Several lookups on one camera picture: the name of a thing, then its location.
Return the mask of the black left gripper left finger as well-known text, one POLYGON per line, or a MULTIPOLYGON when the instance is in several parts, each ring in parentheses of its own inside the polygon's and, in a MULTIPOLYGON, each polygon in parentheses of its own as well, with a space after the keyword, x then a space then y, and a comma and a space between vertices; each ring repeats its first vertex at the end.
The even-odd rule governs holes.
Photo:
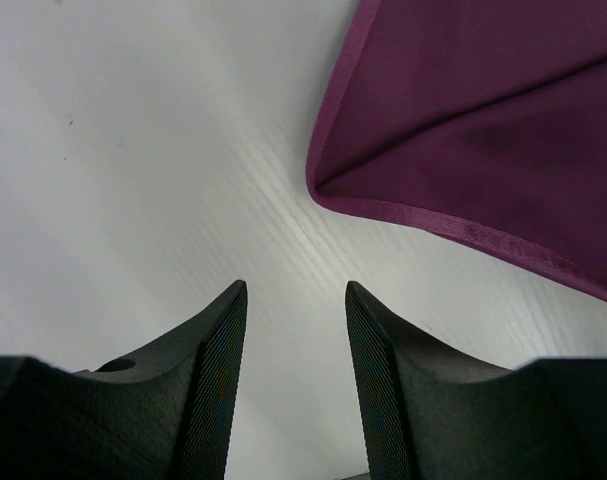
POLYGON ((0 479, 220 479, 247 321, 232 283, 95 371, 0 356, 0 479))

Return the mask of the purple satin napkin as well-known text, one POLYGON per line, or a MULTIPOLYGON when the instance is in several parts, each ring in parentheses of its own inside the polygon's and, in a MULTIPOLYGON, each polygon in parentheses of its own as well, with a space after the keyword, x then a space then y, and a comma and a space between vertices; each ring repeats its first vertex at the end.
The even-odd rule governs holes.
POLYGON ((607 302, 607 1, 362 1, 311 197, 607 302))

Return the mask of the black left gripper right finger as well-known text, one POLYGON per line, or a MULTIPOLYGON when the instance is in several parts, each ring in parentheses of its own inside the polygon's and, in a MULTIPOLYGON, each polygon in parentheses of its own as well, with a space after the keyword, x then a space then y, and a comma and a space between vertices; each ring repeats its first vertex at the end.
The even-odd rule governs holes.
POLYGON ((345 292, 374 479, 607 479, 607 359, 509 370, 404 320, 357 282, 345 292))

